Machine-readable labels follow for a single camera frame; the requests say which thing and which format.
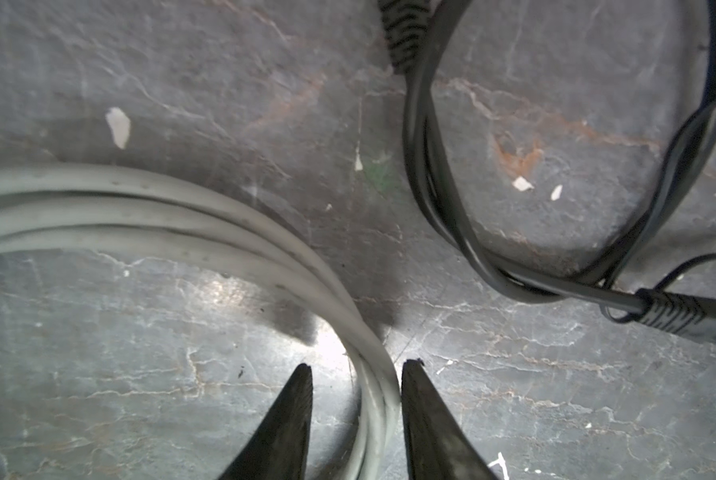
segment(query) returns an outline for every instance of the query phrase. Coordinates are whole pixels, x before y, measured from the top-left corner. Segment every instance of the thin black wire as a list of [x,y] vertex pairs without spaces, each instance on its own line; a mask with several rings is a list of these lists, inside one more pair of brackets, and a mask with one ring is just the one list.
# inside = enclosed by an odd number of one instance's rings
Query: thin black wire
[[561,278],[523,266],[480,245],[459,197],[445,155],[430,87],[446,45],[471,0],[443,0],[407,76],[403,148],[411,192],[430,225],[465,255],[497,292],[521,302],[552,302],[565,296],[641,314],[645,301],[611,290],[632,255],[675,211],[700,175],[716,143],[716,0],[708,0],[708,72],[702,102],[670,142],[650,207],[587,268]]
[[686,260],[682,264],[675,267],[675,270],[667,274],[659,283],[654,287],[654,290],[664,290],[668,288],[673,282],[675,282],[681,275],[685,274],[690,269],[706,264],[707,262],[713,262],[716,260],[716,254],[699,255],[691,260]]

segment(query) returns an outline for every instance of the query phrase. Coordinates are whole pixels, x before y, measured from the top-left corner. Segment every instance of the gray cable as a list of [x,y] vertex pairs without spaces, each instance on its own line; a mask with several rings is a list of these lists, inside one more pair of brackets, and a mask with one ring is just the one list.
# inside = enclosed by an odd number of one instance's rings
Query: gray cable
[[362,390],[343,477],[376,478],[399,417],[395,368],[336,274],[296,236],[235,200],[143,170],[85,164],[0,170],[0,254],[56,248],[187,262],[277,290],[324,318]]

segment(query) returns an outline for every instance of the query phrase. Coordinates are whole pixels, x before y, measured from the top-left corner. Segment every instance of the rust stain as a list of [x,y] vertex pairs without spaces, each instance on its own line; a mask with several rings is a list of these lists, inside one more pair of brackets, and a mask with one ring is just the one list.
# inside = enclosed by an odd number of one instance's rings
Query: rust stain
[[103,473],[104,475],[120,476],[123,472],[123,466],[94,466],[92,470]]
[[513,178],[527,176],[534,170],[536,164],[539,163],[539,160],[541,160],[545,154],[545,152],[542,151],[542,143],[537,139],[534,139],[531,151],[525,155],[521,154],[520,148],[517,149],[514,154],[507,151],[504,145],[504,138],[492,137],[492,139],[493,141],[491,143],[499,166]]
[[67,450],[72,450],[73,448],[85,447],[88,445],[91,444],[78,446],[75,440],[70,440],[69,442],[47,443],[40,446],[44,447],[44,449],[49,452],[65,452]]
[[276,99],[273,100],[267,107],[267,112],[265,112],[262,117],[248,124],[243,129],[243,132],[245,133],[249,130],[266,127],[271,123],[283,120],[285,117],[294,113],[301,107],[305,107],[316,101],[320,95],[320,91],[323,89],[325,75],[319,74],[315,79],[310,80],[308,83],[309,84],[305,89],[299,91],[296,95],[294,95],[294,97],[288,100],[283,100],[276,95]]
[[88,428],[94,443],[104,445],[110,443],[113,438],[113,422],[97,423]]
[[215,5],[217,7],[224,5],[235,13],[241,13],[240,7],[229,0],[209,0],[209,5]]
[[598,142],[610,145],[619,145],[621,147],[646,147],[652,154],[659,155],[661,146],[659,142],[655,140],[649,140],[648,138],[630,138],[623,135],[611,135],[601,133],[584,121],[570,121],[566,120],[560,114],[548,114],[543,120],[543,124],[549,124],[551,126],[560,127],[566,131],[570,131],[576,134],[579,138],[585,138],[591,142]]

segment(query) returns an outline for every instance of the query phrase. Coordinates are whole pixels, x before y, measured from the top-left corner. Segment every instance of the cable connector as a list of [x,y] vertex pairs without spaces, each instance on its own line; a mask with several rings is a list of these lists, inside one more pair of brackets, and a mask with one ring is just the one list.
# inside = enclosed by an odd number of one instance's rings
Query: cable connector
[[379,0],[392,68],[406,74],[430,23],[430,0]]
[[634,321],[695,342],[716,343],[716,299],[640,289],[646,312]]

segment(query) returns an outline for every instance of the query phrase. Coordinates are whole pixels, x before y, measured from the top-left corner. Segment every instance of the cable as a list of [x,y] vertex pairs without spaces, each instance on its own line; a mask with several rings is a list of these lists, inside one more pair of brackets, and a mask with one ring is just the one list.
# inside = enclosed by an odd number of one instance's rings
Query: cable
[[668,288],[673,282],[678,280],[678,278],[691,270],[692,268],[699,266],[701,264],[706,264],[707,262],[715,262],[716,261],[716,254],[706,254],[706,255],[699,255],[691,260],[686,260],[682,264],[675,267],[675,270],[671,271],[669,274],[665,275],[662,280],[660,280],[659,283],[657,283],[656,286],[654,286],[654,290],[664,290]]
[[249,206],[143,170],[85,164],[0,170],[0,254],[56,248],[186,262],[276,290],[324,318],[362,390],[344,478],[377,477],[399,417],[395,368],[336,274],[296,236]]
[[[430,89],[446,46],[470,2],[442,0],[430,18],[429,0],[379,0],[395,71],[406,78],[402,139],[406,174],[416,203],[432,228],[458,248],[497,292],[526,303],[574,297],[597,303],[615,322],[636,320],[653,309],[656,300],[643,292],[617,292],[613,284],[678,208],[716,144],[716,0],[708,0],[710,44],[702,100],[670,141],[649,207],[596,260],[565,278],[524,266],[481,245],[451,174]],[[397,38],[404,41],[391,42]],[[394,51],[399,46],[402,54]],[[628,315],[614,318],[608,309]]]

